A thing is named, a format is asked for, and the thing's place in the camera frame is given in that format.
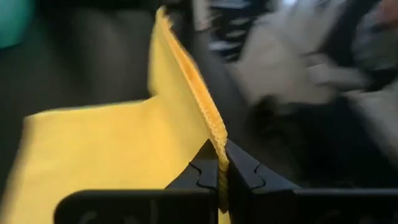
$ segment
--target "yellow cloth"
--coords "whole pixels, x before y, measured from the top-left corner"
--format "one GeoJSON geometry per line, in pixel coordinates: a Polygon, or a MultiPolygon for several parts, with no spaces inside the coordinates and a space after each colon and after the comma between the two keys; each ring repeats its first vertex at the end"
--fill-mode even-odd
{"type": "Polygon", "coordinates": [[[209,138],[226,171],[224,124],[162,8],[149,68],[149,100],[26,118],[0,223],[51,224],[59,201],[83,189],[163,189],[209,138]]]}

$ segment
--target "white fabric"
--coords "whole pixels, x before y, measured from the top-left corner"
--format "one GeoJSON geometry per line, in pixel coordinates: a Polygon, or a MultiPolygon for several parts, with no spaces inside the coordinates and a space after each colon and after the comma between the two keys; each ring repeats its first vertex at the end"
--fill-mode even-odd
{"type": "Polygon", "coordinates": [[[329,0],[324,9],[317,7],[325,0],[284,0],[281,10],[271,21],[273,27],[299,49],[300,54],[318,50],[348,0],[329,0]]]}
{"type": "Polygon", "coordinates": [[[232,72],[246,98],[251,103],[268,94],[288,102],[323,103],[334,90],[314,85],[307,73],[305,61],[272,29],[254,27],[240,61],[232,72]]]}
{"type": "Polygon", "coordinates": [[[368,79],[355,68],[339,68],[322,63],[308,67],[314,84],[328,85],[339,90],[358,90],[368,85],[368,79]]]}

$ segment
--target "blurred hand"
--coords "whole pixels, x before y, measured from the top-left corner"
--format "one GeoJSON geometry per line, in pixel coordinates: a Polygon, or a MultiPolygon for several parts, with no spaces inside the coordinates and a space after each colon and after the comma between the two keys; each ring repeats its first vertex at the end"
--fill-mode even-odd
{"type": "Polygon", "coordinates": [[[386,23],[398,27],[398,0],[383,0],[382,15],[386,23]]]}

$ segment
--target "teal object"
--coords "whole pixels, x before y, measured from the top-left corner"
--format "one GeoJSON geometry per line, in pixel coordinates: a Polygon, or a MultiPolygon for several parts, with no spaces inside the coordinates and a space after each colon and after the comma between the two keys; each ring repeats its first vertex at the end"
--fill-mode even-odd
{"type": "Polygon", "coordinates": [[[32,13],[32,0],[0,0],[0,49],[22,41],[32,13]]]}

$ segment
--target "gray fabric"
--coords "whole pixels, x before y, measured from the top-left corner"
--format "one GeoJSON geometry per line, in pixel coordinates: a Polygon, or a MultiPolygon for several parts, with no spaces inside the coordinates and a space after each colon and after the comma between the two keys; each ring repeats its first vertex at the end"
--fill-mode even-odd
{"type": "Polygon", "coordinates": [[[366,70],[387,70],[398,65],[398,30],[383,23],[381,3],[359,23],[353,54],[360,67],[366,70]]]}
{"type": "Polygon", "coordinates": [[[372,93],[351,93],[354,108],[366,120],[370,136],[398,168],[398,84],[372,93]]]}
{"type": "Polygon", "coordinates": [[[331,66],[336,66],[334,61],[332,61],[327,55],[322,53],[310,54],[305,57],[305,63],[308,67],[320,64],[327,64],[331,66]]]}

